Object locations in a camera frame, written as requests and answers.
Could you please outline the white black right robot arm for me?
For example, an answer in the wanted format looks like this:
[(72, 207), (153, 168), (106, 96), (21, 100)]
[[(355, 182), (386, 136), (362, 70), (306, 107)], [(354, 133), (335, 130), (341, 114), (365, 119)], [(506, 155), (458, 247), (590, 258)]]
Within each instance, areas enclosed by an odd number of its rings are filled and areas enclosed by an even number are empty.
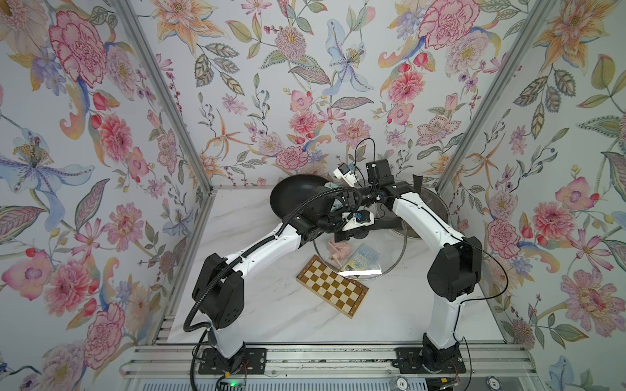
[(414, 184), (398, 182), (386, 160), (366, 165), (367, 186), (360, 189), (361, 208), (347, 215), (347, 222), (334, 234), (337, 242), (365, 238), (370, 231), (410, 226), (436, 252), (427, 272), (435, 295), (430, 326), (422, 337), (419, 363), (432, 372), (461, 356), (461, 337), (456, 330), (461, 306), (469, 301), (481, 278), (482, 244), (451, 228), (425, 203), (420, 194), (421, 178)]

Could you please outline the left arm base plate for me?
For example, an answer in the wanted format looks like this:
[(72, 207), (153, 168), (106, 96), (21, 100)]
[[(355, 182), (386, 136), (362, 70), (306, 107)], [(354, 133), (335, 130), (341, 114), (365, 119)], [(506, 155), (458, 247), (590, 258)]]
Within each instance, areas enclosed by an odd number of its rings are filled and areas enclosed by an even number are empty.
[(242, 347), (231, 358), (221, 355), (213, 348), (204, 349), (200, 356), (197, 373), (200, 375), (224, 375), (227, 372), (243, 375), (263, 375), (267, 365), (267, 349)]

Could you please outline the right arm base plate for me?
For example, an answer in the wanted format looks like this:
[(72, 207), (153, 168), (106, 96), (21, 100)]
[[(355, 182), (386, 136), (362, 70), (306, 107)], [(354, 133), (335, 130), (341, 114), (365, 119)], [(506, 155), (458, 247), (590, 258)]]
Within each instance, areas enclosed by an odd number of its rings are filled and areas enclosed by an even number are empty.
[(436, 350), (426, 347), (405, 347), (395, 349), (392, 366), (401, 374), (466, 374), (467, 369), (458, 344)]

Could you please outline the glass pot lid black handle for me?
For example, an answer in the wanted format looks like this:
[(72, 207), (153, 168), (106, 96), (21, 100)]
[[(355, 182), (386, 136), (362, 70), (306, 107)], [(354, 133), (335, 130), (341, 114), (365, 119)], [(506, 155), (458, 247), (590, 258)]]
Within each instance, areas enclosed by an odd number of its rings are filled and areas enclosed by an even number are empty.
[[(403, 206), (399, 206), (399, 202), (402, 200), (401, 197), (402, 195), (404, 195), (405, 193), (408, 192), (416, 192), (418, 193), (422, 200), (428, 205), (428, 207), (441, 219), (443, 220), (447, 225), (448, 225), (448, 229), (449, 229), (449, 234), (450, 237), (449, 239), (445, 242), (445, 243), (450, 243), (453, 239), (451, 237), (451, 233), (453, 232), (453, 228), (450, 227), (449, 223), (448, 223), (448, 210), (446, 210), (445, 205), (443, 204), (443, 201), (440, 199), (440, 197), (438, 195), (436, 195), (435, 193), (433, 193), (432, 191), (428, 190), (428, 189), (424, 189), (422, 187), (422, 177), (419, 176), (413, 176), (413, 182), (407, 182), (407, 181), (403, 181), (403, 182), (399, 182), (398, 183), (398, 195), (393, 203), (393, 208), (392, 211), (398, 216), (400, 217), (405, 223), (407, 223), (404, 219), (403, 219), (403, 212), (406, 211), (406, 209)], [(427, 242), (427, 244), (430, 247), (435, 247), (438, 248), (441, 244), (439, 245), (432, 245), (429, 244)]]

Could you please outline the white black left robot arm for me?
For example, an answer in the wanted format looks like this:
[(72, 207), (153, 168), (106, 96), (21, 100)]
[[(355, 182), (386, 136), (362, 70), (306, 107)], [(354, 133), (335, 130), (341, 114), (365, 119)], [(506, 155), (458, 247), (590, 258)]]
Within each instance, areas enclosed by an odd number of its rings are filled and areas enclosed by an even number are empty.
[(341, 229), (341, 223), (327, 218), (315, 225), (298, 215), (238, 252), (226, 257), (210, 254), (193, 290), (194, 304), (184, 320), (184, 332), (207, 332), (210, 346), (226, 360), (243, 355), (245, 343), (237, 319), (245, 305), (245, 283), (304, 244)]

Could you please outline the light green cloth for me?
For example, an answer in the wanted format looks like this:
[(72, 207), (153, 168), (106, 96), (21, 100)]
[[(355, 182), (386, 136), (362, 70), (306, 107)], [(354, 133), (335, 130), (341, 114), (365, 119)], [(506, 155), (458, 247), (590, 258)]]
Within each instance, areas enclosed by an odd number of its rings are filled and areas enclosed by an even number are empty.
[[(341, 186), (337, 185), (334, 182), (326, 182), (326, 184), (324, 184), (325, 187), (327, 187), (327, 189), (329, 190), (334, 190), (337, 188), (341, 188)], [(344, 191), (341, 192), (334, 192), (334, 194), (329, 195), (329, 198), (333, 201), (330, 212), (331, 213), (335, 213), (339, 210), (341, 210), (344, 205)]]

